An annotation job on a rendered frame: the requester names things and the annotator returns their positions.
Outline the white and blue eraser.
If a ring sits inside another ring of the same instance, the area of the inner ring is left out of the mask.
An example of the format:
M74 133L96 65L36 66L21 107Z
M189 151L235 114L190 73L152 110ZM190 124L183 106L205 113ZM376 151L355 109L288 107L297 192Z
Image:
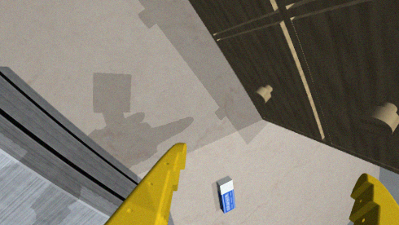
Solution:
M226 176L217 181L217 191L220 201L220 207L225 214L235 208L235 195L233 180Z

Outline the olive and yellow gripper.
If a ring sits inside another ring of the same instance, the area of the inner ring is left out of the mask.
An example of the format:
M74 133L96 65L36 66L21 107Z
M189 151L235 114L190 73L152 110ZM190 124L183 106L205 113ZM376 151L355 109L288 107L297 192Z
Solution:
M174 144L149 170L104 225L168 225L173 191L185 169L186 143ZM349 220L354 225L399 225L399 206L369 174L357 180Z

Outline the brown wooden chest of drawers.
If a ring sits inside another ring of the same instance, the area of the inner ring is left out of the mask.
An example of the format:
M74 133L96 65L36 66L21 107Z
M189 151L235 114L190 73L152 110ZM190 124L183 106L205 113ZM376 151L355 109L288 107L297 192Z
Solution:
M346 152L346 153L348 153L348 154L350 154L352 156L358 157L358 158L360 158L360 159L362 159L364 161L368 161L368 162L370 162L370 163L372 163L374 165L380 166L380 167L382 167L382 168L384 168L386 170L390 170L390 171L392 171L392 172L394 172L396 174L399 174L399 169L396 169L394 167L391 167L390 165L386 165L386 164L384 164L382 162L373 160L373 159L371 159L369 157L365 157L365 156L363 156L361 154L358 154L356 152L350 151L350 150L348 150L346 148L342 148L340 146L337 146L337 145L331 143L331 139L330 139L330 136L329 136L329 133L328 133L328 130L327 130L327 125L326 125L326 122L325 122L325 119L324 119L324 116L323 116L323 113L322 113L322 108L321 108L321 105L319 103L318 95L317 95L317 92L316 92L314 84L313 84L314 82L313 82L313 79L311 77L311 74L310 74L310 71L309 71L309 67L308 67L308 65L306 63L304 53L303 53L302 48L300 46L299 39L298 39L298 37L296 35L296 31L295 31L294 26L292 24L292 19L294 19L296 16L307 14L307 13L310 13L310 12L313 12L313 11L319 11L319 10L322 10L322 9L325 9L325 8L328 8L328 7L333 7L333 6L337 6L337 5L344 4L344 3L347 3L347 2L352 2L352 1L356 1L356 0L302 0L302 1L299 1L299 2L295 2L295 3L291 4L291 5L285 6L283 0L275 0L276 4L278 6L278 9L276 11L270 12L269 14L262 15L260 17L257 17L255 19L253 19L253 20L249 20L247 22L244 22L242 24L238 24L238 25L236 25L234 27L231 27L229 29L225 29L225 30L223 30L223 31L221 31L219 33L213 34L212 31L210 30L210 28L207 26L206 22L204 21L203 17L201 16L199 11L195 7L194 3L191 0L189 0L190 4L193 6L193 8L195 9L196 13L198 14L200 19L204 23L205 27L207 28L207 30L209 31L209 33L213 37L215 43L220 48L222 54L225 56L225 58L228 61L229 65L232 67L233 71L235 72L235 75L237 76L237 78L241 82L243 88L246 90L249 98L253 102L254 106L256 107L256 110L259 112L260 115L261 115L260 110L256 106L256 104L253 101L252 97L250 96L247 88L245 87L245 85L243 84L243 82L240 79L239 75L235 71L235 68L233 67L233 65L229 61L229 59L226 56L225 52L222 50L220 44L218 43L218 40L221 39L221 38L225 38L225 37L237 34L237 33L242 33L244 31L247 31L247 30L250 30L250 29L255 29L255 28L267 25L267 24L272 24L272 23L275 23L275 22L283 20L283 22L284 22L284 24L285 24L285 26L287 28L288 34L290 36L290 39L292 40L292 44L293 44L294 49L296 51L296 55L297 55L298 60L300 62L300 66L301 66L301 68L303 70L303 73L305 75L305 80L306 80L306 82L308 84L309 91L310 91L310 94L312 96L313 103L314 103L314 106L316 108L316 111L317 111L317 114L318 114L318 118L319 118L319 121L320 121L320 124L321 124L322 131L323 131L324 135L323 136L308 135L308 134L303 133L301 131L292 129L291 127L279 124L279 123L277 123L275 121L271 121L271 120L269 120L267 118L264 118L261 115L262 120L268 121L268 122L273 123L273 124L275 124L277 126L281 126L281 127L285 128L285 129L288 129L288 130L291 130L293 132L296 132L297 134L300 134L300 135L303 135L303 136L308 137L310 139L316 140L316 141L318 141L320 143L326 144L327 146L330 146L332 148L338 149L338 150L340 150L342 152Z

